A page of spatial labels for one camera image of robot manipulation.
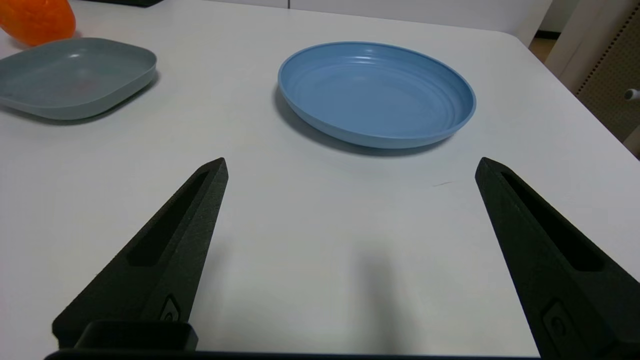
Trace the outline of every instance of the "table surface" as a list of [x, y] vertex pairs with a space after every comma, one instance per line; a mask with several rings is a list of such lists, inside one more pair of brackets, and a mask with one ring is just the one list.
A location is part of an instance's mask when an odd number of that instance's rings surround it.
[[[511, 35], [203, 0], [72, 7], [82, 36], [150, 49], [159, 76], [94, 121], [0, 112], [3, 359], [55, 351], [54, 317], [221, 156], [229, 184], [190, 319], [201, 350], [536, 355], [474, 181], [482, 156], [640, 278], [640, 165]], [[476, 114], [417, 151], [315, 131], [276, 73], [341, 40], [444, 61]], [[20, 50], [0, 37], [0, 56]]]

